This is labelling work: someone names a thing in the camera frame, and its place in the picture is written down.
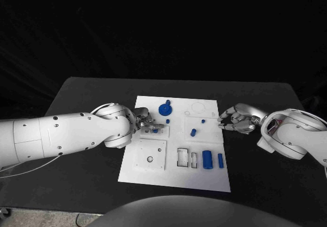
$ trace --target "blue battery-shaped cylinder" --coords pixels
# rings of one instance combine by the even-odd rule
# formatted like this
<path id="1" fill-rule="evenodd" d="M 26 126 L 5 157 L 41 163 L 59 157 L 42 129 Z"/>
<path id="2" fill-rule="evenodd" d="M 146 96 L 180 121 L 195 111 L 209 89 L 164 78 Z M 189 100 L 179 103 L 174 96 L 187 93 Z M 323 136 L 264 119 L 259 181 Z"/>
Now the blue battery-shaped cylinder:
<path id="1" fill-rule="evenodd" d="M 203 169 L 212 169 L 213 168 L 213 156 L 212 156 L 212 152 L 209 150 L 205 150 L 202 152 L 202 158 L 203 158 Z"/>
<path id="2" fill-rule="evenodd" d="M 218 154 L 219 168 L 223 169 L 223 154 Z"/>

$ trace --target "white board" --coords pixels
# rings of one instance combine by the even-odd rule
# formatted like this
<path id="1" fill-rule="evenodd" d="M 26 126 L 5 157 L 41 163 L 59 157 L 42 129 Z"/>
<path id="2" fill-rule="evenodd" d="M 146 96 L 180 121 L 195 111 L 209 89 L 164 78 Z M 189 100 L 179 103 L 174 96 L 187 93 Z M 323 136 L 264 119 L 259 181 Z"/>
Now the white board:
<path id="1" fill-rule="evenodd" d="M 169 116 L 162 116 L 159 106 L 166 103 L 167 99 L 172 103 L 173 112 Z M 118 181 L 231 192 L 223 136 L 216 121 L 219 116 L 216 101 L 138 96 L 136 108 L 138 107 L 147 107 L 151 117 L 156 119 L 154 123 L 164 124 L 167 127 L 164 127 L 162 133 L 150 133 L 143 129 L 133 135 L 133 142 L 126 147 Z M 198 130 L 195 137 L 190 136 L 193 128 Z M 143 143 L 140 141 L 146 141 L 149 145 L 140 146 Z M 162 152 L 157 151 L 162 142 L 166 155 L 162 153 L 163 147 Z M 179 148 L 187 149 L 187 167 L 183 167 L 185 165 L 177 166 Z M 213 169 L 203 169 L 202 151 L 205 150 L 212 151 Z M 196 153 L 198 168 L 192 168 L 193 153 Z M 223 154 L 223 168 L 219 168 L 218 164 L 219 153 Z M 150 154 L 157 157 L 156 165 L 151 165 L 154 162 L 147 162 L 147 158 L 151 157 Z"/>

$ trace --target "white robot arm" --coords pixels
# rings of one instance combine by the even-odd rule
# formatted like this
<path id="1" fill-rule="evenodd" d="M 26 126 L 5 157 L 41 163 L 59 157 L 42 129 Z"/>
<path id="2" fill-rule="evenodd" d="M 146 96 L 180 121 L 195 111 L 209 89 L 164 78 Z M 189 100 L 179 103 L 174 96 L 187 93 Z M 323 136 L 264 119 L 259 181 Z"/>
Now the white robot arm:
<path id="1" fill-rule="evenodd" d="M 268 114 L 247 104 L 229 108 L 218 121 L 229 115 L 234 124 L 221 123 L 219 128 L 249 134 L 255 126 L 261 126 L 259 147 L 298 160 L 308 152 L 327 167 L 327 122 L 321 118 L 295 109 Z"/>
<path id="2" fill-rule="evenodd" d="M 0 167 L 88 150 L 102 141 L 107 147 L 123 148 L 141 127 L 164 125 L 153 124 L 147 108 L 131 111 L 114 103 L 91 113 L 0 122 Z"/>

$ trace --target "black table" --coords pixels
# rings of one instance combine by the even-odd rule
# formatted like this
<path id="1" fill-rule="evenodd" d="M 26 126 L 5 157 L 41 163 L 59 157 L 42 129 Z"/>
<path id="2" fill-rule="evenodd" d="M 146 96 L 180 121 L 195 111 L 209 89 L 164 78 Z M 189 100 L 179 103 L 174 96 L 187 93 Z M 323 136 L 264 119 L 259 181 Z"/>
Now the black table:
<path id="1" fill-rule="evenodd" d="M 115 102 L 133 108 L 137 96 L 212 99 L 221 113 L 236 103 L 268 112 L 303 109 L 293 88 L 283 83 L 199 82 L 69 78 L 46 116 L 91 112 Z M 118 206 L 162 195 L 196 195 L 258 208 L 304 226 L 327 223 L 327 179 L 310 155 L 293 160 L 257 146 L 259 130 L 249 135 L 223 131 L 231 190 L 213 192 L 117 181 L 124 149 L 94 149 L 62 156 L 38 171 L 0 180 L 0 206 L 105 213 Z M 52 158 L 17 166 L 12 174 Z"/>

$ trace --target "floor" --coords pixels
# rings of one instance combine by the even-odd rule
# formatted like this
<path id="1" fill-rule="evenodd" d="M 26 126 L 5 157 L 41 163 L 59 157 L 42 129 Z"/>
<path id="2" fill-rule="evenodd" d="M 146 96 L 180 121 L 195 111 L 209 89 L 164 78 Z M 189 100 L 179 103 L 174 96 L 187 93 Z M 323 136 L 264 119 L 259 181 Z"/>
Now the floor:
<path id="1" fill-rule="evenodd" d="M 0 227 L 77 227 L 78 213 L 12 209 L 12 215 L 0 221 Z M 78 225 L 85 227 L 100 215 L 79 214 Z"/>

